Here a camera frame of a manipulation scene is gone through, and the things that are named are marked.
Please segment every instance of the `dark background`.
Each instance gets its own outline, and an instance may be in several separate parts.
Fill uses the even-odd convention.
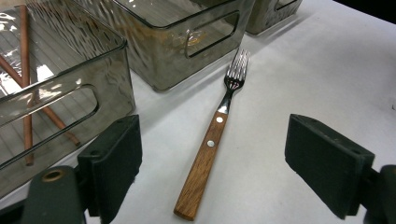
[[[396,23],[396,7],[394,0],[334,0],[358,11],[372,15],[384,21]]]

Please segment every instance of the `white table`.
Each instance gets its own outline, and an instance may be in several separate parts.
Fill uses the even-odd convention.
[[[336,217],[285,162],[291,113],[318,119],[396,163],[396,25],[331,0],[259,36],[194,223],[356,223]],[[198,147],[225,92],[228,55],[165,93],[132,74],[143,163],[113,223],[190,223],[173,214]],[[98,218],[88,218],[99,223]]]

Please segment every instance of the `metal fork neck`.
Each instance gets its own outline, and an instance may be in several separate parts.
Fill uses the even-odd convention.
[[[227,90],[221,103],[219,105],[218,111],[223,114],[228,114],[230,111],[231,99],[233,98],[233,91]]]

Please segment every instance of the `transparent gray plastic container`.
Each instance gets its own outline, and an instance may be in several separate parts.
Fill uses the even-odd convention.
[[[122,36],[70,0],[29,0],[27,7],[31,85],[21,88],[0,67],[0,198],[135,109]],[[20,11],[0,9],[0,54],[18,76]],[[29,116],[32,128],[23,125]]]
[[[254,0],[75,0],[128,40],[129,65],[166,91],[236,49]]]
[[[247,24],[247,32],[259,35],[295,14],[303,0],[256,0]]]

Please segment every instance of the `fork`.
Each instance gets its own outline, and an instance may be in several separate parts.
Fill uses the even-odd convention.
[[[193,221],[204,195],[206,181],[209,177],[219,141],[230,112],[231,99],[236,90],[244,86],[248,70],[249,52],[239,49],[224,77],[227,91],[210,121],[204,140],[192,164],[183,189],[178,196],[174,213],[179,217]]]

